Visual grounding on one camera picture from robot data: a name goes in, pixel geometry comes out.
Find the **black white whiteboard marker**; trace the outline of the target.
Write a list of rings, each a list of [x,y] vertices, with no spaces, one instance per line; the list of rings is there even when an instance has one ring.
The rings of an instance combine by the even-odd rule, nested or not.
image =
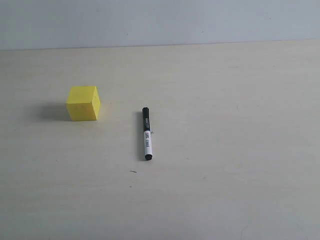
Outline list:
[[[150,161],[153,158],[151,127],[150,127],[150,110],[148,107],[142,109],[143,117],[143,142],[144,142],[144,158]]]

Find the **yellow cube block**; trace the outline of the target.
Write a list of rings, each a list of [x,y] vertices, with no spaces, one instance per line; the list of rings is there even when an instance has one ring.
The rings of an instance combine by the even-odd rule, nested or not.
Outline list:
[[[101,101],[96,86],[72,86],[66,108],[72,121],[96,121]]]

